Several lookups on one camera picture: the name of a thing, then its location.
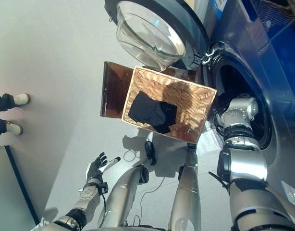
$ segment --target wicker basket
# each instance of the wicker basket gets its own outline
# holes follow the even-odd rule
[[[175,124],[162,134],[189,143],[197,143],[216,90],[136,66],[128,89],[122,121],[156,132],[149,124],[136,123],[129,116],[137,94],[143,91],[150,98],[177,106]]]

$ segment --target person's foot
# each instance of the person's foot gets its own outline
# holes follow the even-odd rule
[[[7,132],[12,133],[13,135],[20,135],[23,132],[23,128],[17,124],[13,124],[10,121],[7,122]]]
[[[18,94],[14,96],[14,102],[16,106],[27,104],[30,102],[30,96],[26,93]]]

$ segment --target gray floor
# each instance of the gray floor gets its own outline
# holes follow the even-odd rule
[[[122,158],[104,175],[110,189],[143,154],[144,131],[99,116],[103,62],[139,64],[117,43],[103,4],[0,0],[0,94],[31,95],[30,104],[0,113],[24,127],[21,136],[1,135],[0,146],[11,145],[37,214],[49,220],[73,206],[86,166],[100,152]],[[159,162],[150,182],[138,187],[128,222],[140,214],[144,192],[165,177],[157,191],[145,195],[142,223],[167,228],[185,143],[155,135],[153,142]],[[202,230],[229,230],[229,197],[207,173],[216,170],[218,158],[211,143],[210,132],[204,132],[198,147]],[[95,227],[101,208],[86,229]]]

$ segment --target washing machine door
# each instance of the washing machine door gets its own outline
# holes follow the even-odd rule
[[[183,0],[105,0],[105,9],[122,47],[156,70],[195,69],[209,50],[203,24]]]

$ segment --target blue washing machine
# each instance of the blue washing machine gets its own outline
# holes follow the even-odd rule
[[[269,166],[267,181],[295,188],[295,1],[105,0],[117,39],[158,70],[197,69],[217,89],[210,118],[231,99],[252,96],[252,122]]]

